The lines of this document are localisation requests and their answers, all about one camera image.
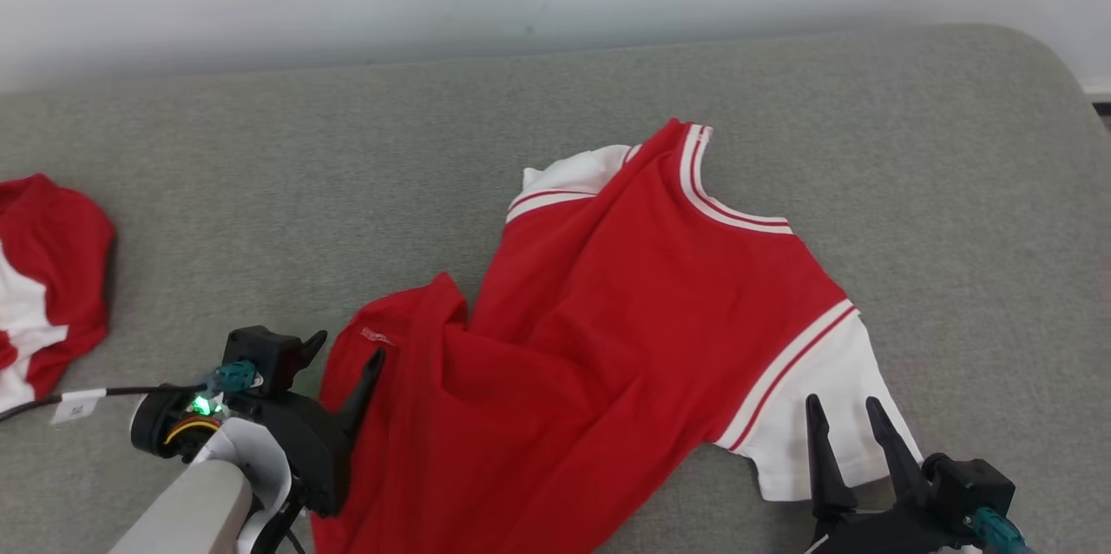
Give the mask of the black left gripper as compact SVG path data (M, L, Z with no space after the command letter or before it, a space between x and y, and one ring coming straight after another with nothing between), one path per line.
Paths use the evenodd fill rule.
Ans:
M311 365L327 340L326 330L303 340L299 365ZM303 506L323 518L338 516L344 507L351 483L351 442L357 442L384 364L386 347L377 347L337 419L317 400L293 392L276 397L233 395L233 410L270 432L291 471L302 480Z

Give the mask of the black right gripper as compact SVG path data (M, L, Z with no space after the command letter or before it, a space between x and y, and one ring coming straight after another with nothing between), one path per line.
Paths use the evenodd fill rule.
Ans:
M884 452L895 503L858 513L829 440L829 420L817 394L805 396L811 514L817 518L812 553L937 553L983 548L983 538L960 518L924 498L920 464L877 397L865 399L873 439Z

